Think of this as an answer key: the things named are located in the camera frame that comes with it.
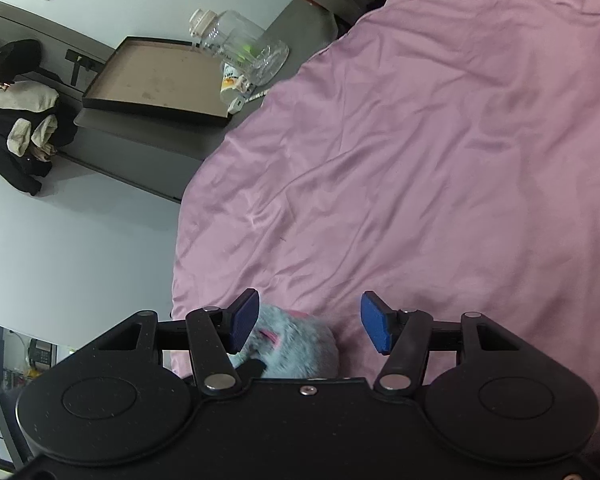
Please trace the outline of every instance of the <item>bottle cap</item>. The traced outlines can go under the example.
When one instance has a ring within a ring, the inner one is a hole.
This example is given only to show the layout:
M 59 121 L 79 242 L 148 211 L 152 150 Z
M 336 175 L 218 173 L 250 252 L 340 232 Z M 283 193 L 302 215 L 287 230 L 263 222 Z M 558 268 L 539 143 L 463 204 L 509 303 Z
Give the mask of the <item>bottle cap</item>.
M 196 9 L 189 19 L 189 34 L 194 44 L 200 44 L 206 28 L 213 23 L 218 15 L 212 10 Z

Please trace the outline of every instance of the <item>pink bed sheet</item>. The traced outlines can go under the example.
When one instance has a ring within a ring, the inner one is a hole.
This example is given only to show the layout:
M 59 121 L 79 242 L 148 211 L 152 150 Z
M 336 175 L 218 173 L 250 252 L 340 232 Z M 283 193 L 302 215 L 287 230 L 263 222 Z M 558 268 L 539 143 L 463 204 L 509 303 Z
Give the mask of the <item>pink bed sheet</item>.
M 482 311 L 600 399 L 600 0 L 389 0 L 276 85 L 186 191 L 173 317 L 247 287 L 323 318 L 343 376 L 384 361 L 371 289 Z

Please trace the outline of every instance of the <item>small plastic container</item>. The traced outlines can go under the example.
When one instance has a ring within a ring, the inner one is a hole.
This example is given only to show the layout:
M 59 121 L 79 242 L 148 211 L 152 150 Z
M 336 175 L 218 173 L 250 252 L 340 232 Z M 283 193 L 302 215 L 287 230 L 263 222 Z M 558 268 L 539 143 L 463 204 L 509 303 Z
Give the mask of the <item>small plastic container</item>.
M 221 57 L 256 86 L 269 82 L 289 55 L 285 43 L 234 10 L 216 14 L 197 9 L 189 33 L 202 52 Z

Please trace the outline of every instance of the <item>gray table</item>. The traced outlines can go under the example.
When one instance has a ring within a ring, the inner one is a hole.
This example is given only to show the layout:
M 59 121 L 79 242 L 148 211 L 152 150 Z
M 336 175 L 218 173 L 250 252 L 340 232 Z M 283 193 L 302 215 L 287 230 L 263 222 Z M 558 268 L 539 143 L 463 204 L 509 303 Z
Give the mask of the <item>gray table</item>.
M 288 79 L 313 54 L 328 46 L 338 34 L 331 13 L 304 0 L 293 0 L 271 24 L 268 31 L 288 44 L 286 63 L 275 78 L 257 91 Z M 133 142 L 204 160 L 220 145 L 227 131 L 235 128 L 262 104 L 247 103 L 224 128 L 152 119 L 144 116 L 83 108 L 75 119 L 78 126 L 107 132 Z

